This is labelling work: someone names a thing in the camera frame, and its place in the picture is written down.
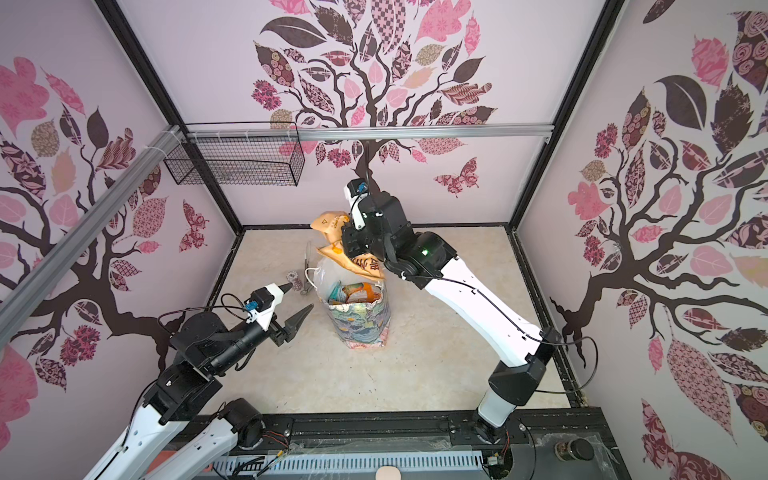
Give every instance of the butterfly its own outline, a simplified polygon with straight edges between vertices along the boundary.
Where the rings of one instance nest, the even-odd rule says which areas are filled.
[[[205,230],[205,224],[210,222],[210,220],[205,220],[203,214],[195,213],[194,208],[186,200],[184,200],[184,216],[187,218],[187,223],[190,224],[190,229],[181,238],[180,252],[205,245],[205,236],[200,231]]]
[[[458,198],[458,193],[464,190],[464,186],[477,187],[478,176],[475,175],[475,170],[478,169],[477,157],[472,158],[462,168],[462,172],[458,177],[453,175],[439,175],[435,177],[435,181],[441,185],[448,187],[448,192],[454,194]]]

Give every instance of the beige round object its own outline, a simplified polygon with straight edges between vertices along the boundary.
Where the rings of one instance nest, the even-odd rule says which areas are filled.
[[[400,471],[396,467],[381,467],[376,470],[376,480],[400,480]]]

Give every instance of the robotic arm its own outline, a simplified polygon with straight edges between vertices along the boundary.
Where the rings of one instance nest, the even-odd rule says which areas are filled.
[[[342,227],[344,253],[349,258],[372,253],[387,270],[448,304],[497,352],[501,361],[476,412],[477,433],[496,443],[509,414],[538,387],[559,335],[542,331],[505,305],[440,236],[414,232],[396,197],[368,192],[359,178],[344,194],[352,218]]]
[[[273,283],[252,292],[243,307],[249,314],[248,320],[232,330],[211,311],[188,319],[170,338],[170,344],[178,351],[177,361],[151,384],[130,425],[85,479],[139,478],[160,450],[218,392],[221,383],[216,377],[226,375],[226,371],[246,355],[247,362],[255,348],[267,338],[278,346],[290,342],[313,308],[308,305],[281,326],[274,310],[291,286]],[[193,478],[235,445],[244,449],[256,447],[261,442],[262,430],[261,413],[245,399],[229,402],[202,433],[153,470],[147,480]]]

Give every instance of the black frame post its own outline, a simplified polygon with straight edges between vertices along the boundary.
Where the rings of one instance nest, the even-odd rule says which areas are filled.
[[[101,14],[109,24],[120,45],[122,45],[125,54],[131,60],[136,72],[141,77],[144,85],[146,85],[147,90],[149,90],[150,95],[152,95],[166,121],[171,125],[178,125],[181,133],[186,137],[189,134],[187,125],[184,124],[184,119],[181,118],[176,105],[170,99],[168,91],[149,61],[147,53],[144,51],[141,43],[139,43],[138,38],[136,38],[133,28],[128,24],[128,20],[125,18],[120,5],[118,5],[116,0],[94,0],[94,2],[99,10],[101,10]],[[187,142],[184,144],[184,149],[192,160],[195,169],[200,174],[200,178],[203,179],[210,195],[214,198],[219,210],[221,210],[224,218],[232,227],[232,231],[235,234],[239,234],[243,229],[243,225],[237,219],[237,215],[227,196],[221,190],[221,186],[216,182],[210,168],[205,163],[205,160],[203,160],[203,155],[197,148],[197,145]]]
[[[589,81],[590,74],[600,58],[605,42],[611,36],[622,6],[624,6],[624,0],[606,0],[605,5],[603,5],[603,10],[600,12],[597,23],[594,25],[592,35],[590,35],[587,42],[587,47],[584,49],[584,54],[581,55],[576,72],[571,79],[571,83],[568,85],[568,89],[565,91],[565,96],[560,103],[558,113],[554,116],[552,135],[541,149],[541,152],[539,152],[531,169],[531,174],[528,175],[528,179],[525,181],[525,186],[523,187],[518,204],[515,206],[515,211],[512,213],[509,224],[513,230],[516,230],[523,220],[525,211],[528,209],[528,205],[531,203],[531,199],[536,192],[536,187],[538,187],[547,169],[547,165],[549,165],[554,149],[558,146],[558,142],[568,126],[568,120],[570,120],[571,114],[584,91],[584,87]]]

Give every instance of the tree mural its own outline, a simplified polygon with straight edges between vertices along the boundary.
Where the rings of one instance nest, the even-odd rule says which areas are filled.
[[[42,107],[50,93],[35,83],[36,68],[31,61],[17,57],[14,64],[15,72],[0,67],[0,115],[15,136],[20,122],[48,116]],[[130,128],[110,140],[98,109],[86,116],[82,100],[66,82],[47,73],[46,80],[61,100],[61,113],[32,130],[30,142],[37,157],[20,148],[17,141],[0,134],[0,153],[8,167],[8,180],[13,184],[0,187],[0,231],[6,240],[15,238],[12,242],[0,242],[0,269],[21,271],[15,278],[0,274],[0,283],[10,290],[51,251],[61,233],[66,234],[93,207],[97,187],[111,187],[114,180],[108,171],[127,168],[136,156]],[[60,141],[60,135],[66,140]],[[78,182],[82,171],[86,172],[87,180]],[[165,215],[167,198],[152,197],[160,181],[161,170],[156,167],[72,265],[74,279],[62,280],[69,287],[43,300],[31,315],[32,319],[47,317],[47,321],[13,336],[12,340],[36,336],[27,358],[34,357],[30,362],[45,382],[66,390],[67,368],[94,358],[107,333],[105,326],[110,336],[134,333],[151,337],[157,346],[158,367],[165,368],[167,331],[157,318],[123,312],[116,301],[116,295],[130,291],[127,278],[141,273],[129,258],[153,253],[160,246],[151,239]],[[103,187],[98,185],[100,182],[104,182]],[[195,232],[200,226],[205,228],[205,220],[195,217],[194,210],[191,216],[190,219],[190,214],[187,215],[187,221]],[[122,243],[130,237],[138,240]],[[175,331],[183,319],[182,316],[172,320],[166,328]]]
[[[742,355],[763,348],[768,333],[740,326],[736,316],[718,320],[707,310],[731,305],[768,315],[768,306],[735,290],[744,283],[768,286],[768,258],[753,254],[768,246],[768,215],[742,218],[748,203],[752,211],[768,201],[763,175],[768,148],[765,141],[759,147],[745,141],[750,131],[749,138],[755,138],[768,130],[768,106],[753,122],[749,96],[755,89],[760,105],[768,99],[768,15],[731,15],[738,24],[733,54],[716,38],[695,39],[693,63],[701,83],[681,74],[662,78],[657,83],[666,91],[665,109],[652,107],[643,90],[629,107],[621,133],[616,124],[598,133],[597,159],[581,171],[586,181],[568,195],[575,213],[586,220],[576,233],[584,239],[584,259],[592,269],[586,293],[576,310],[551,301],[565,320],[563,335],[578,341],[595,304],[607,290],[619,290],[616,308],[627,307],[631,329],[648,318],[653,368],[663,368],[666,348],[671,375],[701,412],[733,436],[732,392],[746,419],[768,441],[766,389],[741,384],[768,382],[768,374]],[[705,88],[719,89],[714,105],[707,104]],[[667,119],[679,127],[667,129]],[[703,134],[712,147],[702,141]],[[726,255],[736,249],[740,252]],[[679,287],[695,287],[697,294],[681,295]],[[666,327],[660,328],[664,323],[669,336],[662,333]],[[724,346],[731,352],[702,353],[682,340],[684,334],[705,349]],[[586,367],[580,343],[577,351]],[[741,381],[725,381],[723,374]]]
[[[292,48],[278,50],[262,45],[261,39],[254,42],[258,61],[276,87],[266,80],[256,81],[252,98],[274,110],[273,128],[286,127],[280,123],[285,121],[295,121],[300,127],[484,124],[495,110],[474,106],[492,84],[469,83],[483,60],[469,58],[480,41],[474,14],[462,24],[471,8],[469,0],[458,0],[455,5],[452,0],[407,0],[413,5],[407,9],[415,12],[412,19],[406,0],[371,0],[369,22],[362,22],[366,0],[319,0],[309,2],[311,8],[304,0],[270,1],[296,15],[275,18],[262,29],[265,42],[273,41],[265,34],[271,32]],[[319,27],[298,15],[313,17]],[[410,22],[419,16],[414,39],[403,39]],[[464,33],[460,39],[449,41],[449,35],[460,32]],[[424,45],[413,55],[412,43],[427,37],[437,43]],[[315,55],[315,47],[320,45],[327,51],[307,59],[308,50]],[[296,110],[279,108],[289,101]],[[464,105],[473,106],[462,109]],[[371,188],[378,190],[369,168],[375,158],[400,162],[407,153],[426,162],[426,154],[441,155],[463,145],[458,138],[425,138],[416,143],[383,138],[305,141],[302,147],[305,153],[315,152],[318,164],[327,159],[341,168],[356,162],[355,172],[371,178]],[[293,146],[287,145],[285,152],[290,155],[292,151]],[[435,180],[457,194],[475,185],[477,177],[441,175]]]

